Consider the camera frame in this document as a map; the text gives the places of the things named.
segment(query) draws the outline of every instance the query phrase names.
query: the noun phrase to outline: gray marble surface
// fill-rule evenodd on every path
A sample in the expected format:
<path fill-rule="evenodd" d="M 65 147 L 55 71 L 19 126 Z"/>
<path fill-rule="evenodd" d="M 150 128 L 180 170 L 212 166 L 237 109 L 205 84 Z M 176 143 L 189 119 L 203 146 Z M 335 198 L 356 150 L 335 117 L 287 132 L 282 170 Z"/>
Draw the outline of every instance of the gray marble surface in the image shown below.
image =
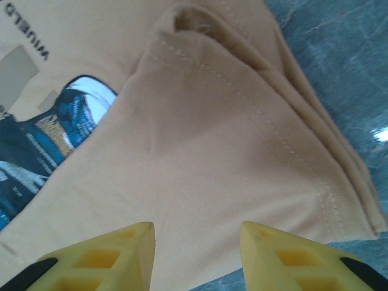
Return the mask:
<path fill-rule="evenodd" d="M 367 163 L 388 214 L 388 1 L 267 0 L 321 102 Z M 388 233 L 332 246 L 388 277 Z M 245 290 L 243 271 L 193 291 Z"/>

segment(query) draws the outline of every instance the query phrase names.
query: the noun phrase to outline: fabric fold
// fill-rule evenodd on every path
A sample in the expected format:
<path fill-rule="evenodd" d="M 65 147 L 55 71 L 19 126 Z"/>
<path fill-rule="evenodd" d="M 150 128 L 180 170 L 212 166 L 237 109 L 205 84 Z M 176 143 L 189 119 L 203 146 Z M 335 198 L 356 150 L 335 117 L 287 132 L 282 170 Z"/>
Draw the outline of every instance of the fabric fold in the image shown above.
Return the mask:
<path fill-rule="evenodd" d="M 155 223 L 152 290 L 172 291 L 240 268 L 242 221 L 321 243 L 387 229 L 366 166 L 256 2 L 177 4 L 156 21 L 92 136 L 0 233 L 0 283 L 139 221 Z M 234 12 L 269 30 L 250 40 Z"/>

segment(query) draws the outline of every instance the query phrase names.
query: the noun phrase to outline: tan t-shirt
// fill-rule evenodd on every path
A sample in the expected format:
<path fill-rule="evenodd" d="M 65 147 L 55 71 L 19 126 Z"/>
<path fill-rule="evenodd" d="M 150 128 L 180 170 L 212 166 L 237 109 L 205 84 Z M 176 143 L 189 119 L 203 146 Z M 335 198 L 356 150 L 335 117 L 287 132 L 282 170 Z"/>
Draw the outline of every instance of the tan t-shirt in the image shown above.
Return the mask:
<path fill-rule="evenodd" d="M 188 290 L 241 267 L 244 220 L 322 243 L 373 239 L 387 229 L 366 166 L 322 108 L 264 3 L 174 2 L 129 1 L 119 11 L 132 17 L 125 39 L 116 39 L 127 45 L 128 63 L 103 51 L 129 77 L 115 85 L 109 74 L 98 76 L 112 78 L 104 82 L 119 95 L 0 233 L 7 266 L 0 283 L 45 253 L 138 221 L 155 223 L 152 290 Z M 94 4 L 104 7 L 89 3 L 81 19 Z"/>

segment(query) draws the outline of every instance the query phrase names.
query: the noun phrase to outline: stitching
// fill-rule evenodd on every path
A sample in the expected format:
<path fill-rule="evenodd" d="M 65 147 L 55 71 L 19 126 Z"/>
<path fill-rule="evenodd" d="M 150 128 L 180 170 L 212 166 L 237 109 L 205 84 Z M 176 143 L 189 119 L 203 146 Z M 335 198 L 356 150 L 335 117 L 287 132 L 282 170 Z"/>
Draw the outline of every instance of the stitching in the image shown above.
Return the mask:
<path fill-rule="evenodd" d="M 247 34 L 245 33 L 245 31 L 243 30 L 243 28 L 241 27 L 240 25 L 240 22 L 237 20 L 237 18 L 235 17 L 235 15 L 232 13 L 231 9 L 229 8 L 228 4 L 225 2 L 225 0 L 221 0 L 222 4 L 224 5 L 224 8 L 226 10 L 226 12 L 229 14 L 230 18 L 233 20 L 233 22 L 236 24 L 238 30 L 241 32 L 241 34 L 243 35 L 243 37 L 245 38 L 246 41 L 248 42 L 251 42 L 249 37 L 247 36 Z"/>
<path fill-rule="evenodd" d="M 178 49 L 176 49 L 176 48 L 174 48 L 174 47 L 171 47 L 171 46 L 169 46 L 164 40 L 162 40 L 162 39 L 158 39 L 158 41 L 160 41 L 161 43 L 163 43 L 163 44 L 165 44 L 169 49 L 171 49 L 171 50 L 173 50 L 177 55 L 179 55 L 180 57 L 182 57 L 182 59 L 183 60 L 185 60 L 185 61 L 188 61 L 189 63 L 191 63 L 191 64 L 194 64 L 194 65 L 200 65 L 201 67 L 205 67 L 205 68 L 207 68 L 208 70 L 210 70 L 213 74 L 216 74 L 216 76 L 218 77 L 218 78 L 220 78 L 222 81 L 224 81 L 226 84 L 228 84 L 228 86 L 229 87 L 231 87 L 231 88 L 233 88 L 234 89 L 234 91 L 236 91 L 237 92 L 237 94 L 240 96 L 240 97 L 242 97 L 242 99 L 243 100 L 245 100 L 245 101 L 247 101 L 247 102 L 249 102 L 251 105 L 253 105 L 254 106 L 254 108 L 256 109 L 256 112 L 262 117 L 262 118 L 264 118 L 264 120 L 266 121 L 266 123 L 268 123 L 272 128 L 273 128 L 273 130 L 274 130 L 274 132 L 276 133 L 276 135 L 277 135 L 277 137 L 279 138 L 279 139 L 281 139 L 281 141 L 282 141 L 282 144 L 290 151 L 290 153 L 292 153 L 293 155 L 295 155 L 296 157 L 298 157 L 298 159 L 304 164 L 304 165 L 306 165 L 307 167 L 308 167 L 308 169 L 313 173 L 313 176 L 314 176 L 314 178 L 315 179 L 317 179 L 317 180 L 319 180 L 321 183 L 323 183 L 323 181 L 321 181 L 320 179 L 319 179 L 319 177 L 317 177 L 317 175 L 312 171 L 312 169 L 307 165 L 307 163 L 302 159 L 302 157 L 300 157 L 298 154 L 296 154 L 290 147 L 289 147 L 289 145 L 287 145 L 287 143 L 282 139 L 282 137 L 279 135 L 279 133 L 276 131 L 276 129 L 275 129 L 275 126 L 263 115 L 263 113 L 260 111 L 260 110 L 258 110 L 257 109 L 257 107 L 256 107 L 256 105 L 251 101 L 251 100 L 249 100 L 249 99 L 247 99 L 230 81 L 228 81 L 228 80 L 226 80 L 226 78 L 224 78 L 224 77 L 222 77 L 219 73 L 217 73 L 216 71 L 214 71 L 212 68 L 210 68 L 210 67 L 208 67 L 208 66 L 206 66 L 206 65 L 204 65 L 204 64 L 197 64 L 192 58 L 189 58 L 189 57 L 187 57 L 182 51 L 180 51 L 180 50 L 178 50 Z M 162 63 L 163 65 L 166 65 L 166 66 L 168 66 L 168 67 L 170 67 L 171 69 L 174 69 L 174 70 L 177 70 L 177 71 L 179 71 L 180 73 L 182 73 L 182 74 L 185 74 L 185 75 L 188 75 L 188 76 L 193 76 L 193 77 L 195 77 L 197 80 L 199 80 L 200 82 L 202 82 L 203 84 L 205 84 L 205 85 L 207 85 L 209 88 L 211 88 L 214 92 L 216 92 L 217 93 L 217 95 L 219 95 L 220 97 L 222 97 L 222 99 L 224 99 L 224 100 L 226 100 L 228 103 L 229 103 L 229 100 L 219 91 L 219 90 L 217 90 L 216 88 L 214 88 L 213 86 L 211 86 L 209 83 L 207 83 L 207 82 L 205 82 L 205 81 L 203 81 L 199 76 L 196 76 L 196 75 L 194 75 L 194 74 L 192 74 L 192 73 L 187 73 L 187 72 L 185 72 L 184 70 L 182 70 L 182 69 L 179 69 L 179 68 L 177 68 L 177 67 L 174 67 L 174 66 L 172 66 L 171 64 L 169 64 L 169 63 L 167 63 L 167 62 L 165 62 L 165 61 L 163 61 L 161 58 L 159 58 L 159 57 L 157 57 L 156 55 L 154 55 L 149 49 L 147 49 L 146 50 L 146 52 L 151 56 L 151 57 L 153 57 L 155 60 L 157 60 L 158 62 L 160 62 L 160 63 Z M 251 125 L 253 125 L 254 127 L 256 127 L 257 129 L 258 129 L 258 131 L 259 131 L 259 133 L 260 133 L 260 135 L 263 137 L 263 139 L 264 139 L 264 141 L 266 142 L 266 144 L 272 149 L 272 151 L 273 151 L 273 153 L 275 153 L 277 156 L 278 156 L 278 158 L 280 159 L 280 160 L 282 160 L 285 164 L 286 164 L 286 166 L 287 166 L 287 168 L 288 169 L 290 169 L 291 171 L 295 171 L 295 169 L 293 169 L 293 168 L 291 168 L 291 166 L 290 166 L 290 164 L 278 153 L 278 151 L 276 151 L 276 149 L 274 148 L 274 146 L 273 145 L 271 145 L 271 143 L 269 143 L 269 141 L 268 141 L 268 139 L 264 136 L 264 134 L 262 133 L 262 131 L 259 129 L 259 127 L 253 122 L 253 120 L 249 117 L 249 116 L 247 116 L 241 109 L 239 109 L 237 106 L 235 106 L 235 105 L 233 105 L 233 104 L 230 104 L 235 110 L 237 110 L 240 114 L 242 114 L 244 117 L 245 117 L 245 119 L 246 120 L 248 120 L 249 121 L 249 123 L 251 123 Z M 333 236 L 333 233 L 332 233 L 332 230 L 331 230 L 331 228 L 330 228 L 330 226 L 329 226 L 329 220 L 327 219 L 327 213 L 326 213 L 326 211 L 325 211 L 325 208 L 324 208 L 324 203 L 323 203 L 323 197 L 322 197 L 322 194 L 320 194 L 320 192 L 319 191 L 317 191 L 317 189 L 313 186 L 313 185 L 311 185 L 312 186 L 312 189 L 314 190 L 314 192 L 317 194 L 317 196 L 319 197 L 319 200 L 320 200 L 320 202 L 321 202 L 321 211 L 322 211 L 322 214 L 323 214 L 323 217 L 324 217 L 324 222 L 325 222 L 325 224 L 326 224 L 326 227 L 327 227 L 327 229 L 328 229 L 328 231 L 329 231 L 329 233 L 330 233 L 330 236 L 332 237 L 332 240 L 334 240 L 334 236 Z M 344 228 L 343 228 L 343 226 L 342 226 L 342 230 L 343 230 L 343 234 L 344 234 L 344 236 L 346 237 L 346 233 L 344 232 Z"/>

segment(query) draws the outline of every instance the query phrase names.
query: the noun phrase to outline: graphic print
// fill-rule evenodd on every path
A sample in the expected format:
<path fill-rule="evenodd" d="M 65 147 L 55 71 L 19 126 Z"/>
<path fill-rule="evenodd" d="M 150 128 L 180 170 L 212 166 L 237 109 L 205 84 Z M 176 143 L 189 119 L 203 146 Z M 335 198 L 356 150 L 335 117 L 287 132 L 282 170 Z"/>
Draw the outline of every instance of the graphic print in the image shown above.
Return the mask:
<path fill-rule="evenodd" d="M 0 230 L 88 138 L 117 94 L 100 80 L 71 80 L 45 113 L 27 121 L 0 109 Z"/>

